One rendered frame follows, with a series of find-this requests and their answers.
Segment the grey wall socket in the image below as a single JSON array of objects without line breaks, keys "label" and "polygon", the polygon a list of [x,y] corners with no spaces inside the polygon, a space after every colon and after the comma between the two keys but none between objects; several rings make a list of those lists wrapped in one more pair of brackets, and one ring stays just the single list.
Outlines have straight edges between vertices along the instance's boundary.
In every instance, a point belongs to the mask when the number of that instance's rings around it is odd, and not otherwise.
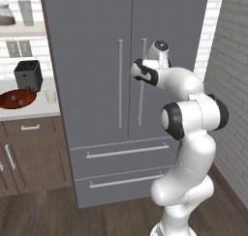
[{"label": "grey wall socket", "polygon": [[19,41],[18,44],[22,57],[32,57],[32,49],[29,41]]},{"label": "grey wall socket", "polygon": [[17,41],[7,41],[6,45],[11,58],[18,58],[20,56]]}]

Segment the white wall shelf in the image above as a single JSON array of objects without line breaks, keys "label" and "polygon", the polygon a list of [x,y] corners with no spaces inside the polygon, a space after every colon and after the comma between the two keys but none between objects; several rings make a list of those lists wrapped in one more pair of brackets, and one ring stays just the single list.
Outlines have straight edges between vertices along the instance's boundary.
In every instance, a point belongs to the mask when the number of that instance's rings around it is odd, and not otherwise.
[{"label": "white wall shelf", "polygon": [[38,37],[46,34],[46,27],[42,21],[36,22],[33,26],[25,26],[21,21],[15,25],[0,26],[0,38]]}]

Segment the glass jar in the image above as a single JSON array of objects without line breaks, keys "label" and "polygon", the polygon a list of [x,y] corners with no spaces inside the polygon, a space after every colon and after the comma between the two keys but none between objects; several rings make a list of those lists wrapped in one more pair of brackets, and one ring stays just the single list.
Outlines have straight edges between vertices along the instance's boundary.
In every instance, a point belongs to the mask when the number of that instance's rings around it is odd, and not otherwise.
[{"label": "glass jar", "polygon": [[16,20],[8,4],[0,4],[0,26],[15,25]]}]

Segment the grey fridge door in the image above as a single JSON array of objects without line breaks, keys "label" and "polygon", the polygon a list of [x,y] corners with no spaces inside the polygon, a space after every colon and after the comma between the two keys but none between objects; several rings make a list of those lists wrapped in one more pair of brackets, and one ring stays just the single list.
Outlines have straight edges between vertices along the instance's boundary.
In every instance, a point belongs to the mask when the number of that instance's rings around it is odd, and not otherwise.
[{"label": "grey fridge door", "polygon": [[[132,0],[43,0],[71,149],[128,138]],[[123,40],[122,128],[118,40]]]},{"label": "grey fridge door", "polygon": [[[156,41],[169,44],[174,67],[195,68],[207,0],[133,0],[132,59],[142,57],[142,41],[147,49]],[[143,83],[142,120],[139,127],[140,81],[130,80],[129,138],[157,138],[167,133],[161,126],[160,111],[177,97]]]}]

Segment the grey fridge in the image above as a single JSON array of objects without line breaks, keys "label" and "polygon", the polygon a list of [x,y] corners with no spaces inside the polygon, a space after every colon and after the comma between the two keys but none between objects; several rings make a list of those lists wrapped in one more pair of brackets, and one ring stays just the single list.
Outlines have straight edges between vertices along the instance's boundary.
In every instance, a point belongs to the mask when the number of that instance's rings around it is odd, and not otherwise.
[{"label": "grey fridge", "polygon": [[130,75],[155,41],[195,67],[207,0],[42,0],[81,208],[146,197],[178,143],[160,111],[175,97]]}]

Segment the black toaster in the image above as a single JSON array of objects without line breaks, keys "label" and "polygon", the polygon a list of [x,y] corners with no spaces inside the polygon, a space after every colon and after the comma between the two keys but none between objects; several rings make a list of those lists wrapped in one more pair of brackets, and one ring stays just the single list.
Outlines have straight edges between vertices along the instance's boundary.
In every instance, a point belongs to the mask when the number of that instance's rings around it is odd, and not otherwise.
[{"label": "black toaster", "polygon": [[39,92],[43,84],[43,76],[38,60],[20,61],[14,70],[15,81],[19,89],[30,89]]}]

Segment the brown wooden cupboard door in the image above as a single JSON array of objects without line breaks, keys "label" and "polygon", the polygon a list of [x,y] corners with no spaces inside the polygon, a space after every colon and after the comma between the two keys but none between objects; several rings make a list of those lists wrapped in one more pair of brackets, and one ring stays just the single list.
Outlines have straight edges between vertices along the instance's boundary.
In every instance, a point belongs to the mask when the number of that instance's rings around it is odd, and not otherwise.
[{"label": "brown wooden cupboard door", "polygon": [[15,179],[8,165],[3,147],[0,145],[0,162],[4,164],[4,171],[0,170],[0,197],[18,194]]},{"label": "brown wooden cupboard door", "polygon": [[[55,140],[16,138],[1,140],[0,143],[20,193],[42,192],[65,185],[63,158]],[[15,170],[7,156],[6,144],[11,147]]]}]

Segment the glass of lemonade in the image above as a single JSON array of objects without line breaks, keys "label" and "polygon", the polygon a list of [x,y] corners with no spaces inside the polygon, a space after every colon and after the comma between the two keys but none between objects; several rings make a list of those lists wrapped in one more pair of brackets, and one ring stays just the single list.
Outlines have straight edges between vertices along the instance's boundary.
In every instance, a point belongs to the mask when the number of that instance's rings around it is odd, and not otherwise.
[{"label": "glass of lemonade", "polygon": [[57,102],[55,90],[45,90],[46,101],[49,104],[55,104]]}]

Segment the brown wooden drawer front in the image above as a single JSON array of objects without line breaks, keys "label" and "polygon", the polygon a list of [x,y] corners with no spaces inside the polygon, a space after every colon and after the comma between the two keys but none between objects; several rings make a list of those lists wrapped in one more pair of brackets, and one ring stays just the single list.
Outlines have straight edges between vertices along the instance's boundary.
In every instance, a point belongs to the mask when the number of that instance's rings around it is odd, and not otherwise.
[{"label": "brown wooden drawer front", "polygon": [[[22,131],[20,129],[21,126],[28,127],[36,126],[37,124],[40,124],[38,130]],[[4,121],[3,126],[8,138],[46,136],[54,133],[54,127],[50,117]]]}]

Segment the grey fridge drawer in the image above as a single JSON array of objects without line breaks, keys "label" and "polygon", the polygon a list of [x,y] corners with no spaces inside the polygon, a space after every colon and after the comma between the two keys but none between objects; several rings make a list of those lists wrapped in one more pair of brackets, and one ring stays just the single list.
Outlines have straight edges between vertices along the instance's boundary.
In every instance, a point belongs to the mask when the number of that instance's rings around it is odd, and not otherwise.
[{"label": "grey fridge drawer", "polygon": [[[148,168],[144,170],[137,170],[131,172],[142,172],[146,170],[163,170],[164,174],[171,168],[171,166],[160,166],[155,168]],[[154,180],[137,182],[133,184],[125,184],[113,187],[90,189],[88,182],[91,179],[105,177],[109,175],[77,179],[75,180],[76,193],[77,193],[77,205],[79,208],[86,208],[92,206],[98,206],[103,204],[110,204],[114,202],[126,201],[131,199],[143,198],[150,196],[150,187]]]},{"label": "grey fridge drawer", "polygon": [[[97,159],[86,158],[87,152],[91,155],[95,155],[115,151],[156,147],[163,145],[163,142],[168,144],[170,148]],[[179,142],[171,137],[159,137],[71,149],[70,155],[74,178],[98,177],[173,165],[176,158],[178,144]]]}]

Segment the brown ice bowl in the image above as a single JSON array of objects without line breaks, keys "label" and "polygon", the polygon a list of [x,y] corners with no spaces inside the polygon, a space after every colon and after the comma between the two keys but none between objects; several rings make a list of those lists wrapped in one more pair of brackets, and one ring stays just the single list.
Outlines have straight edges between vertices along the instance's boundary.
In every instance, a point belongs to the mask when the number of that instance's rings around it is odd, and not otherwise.
[{"label": "brown ice bowl", "polygon": [[37,94],[30,89],[15,89],[0,95],[0,107],[4,109],[23,108],[37,98]]}]

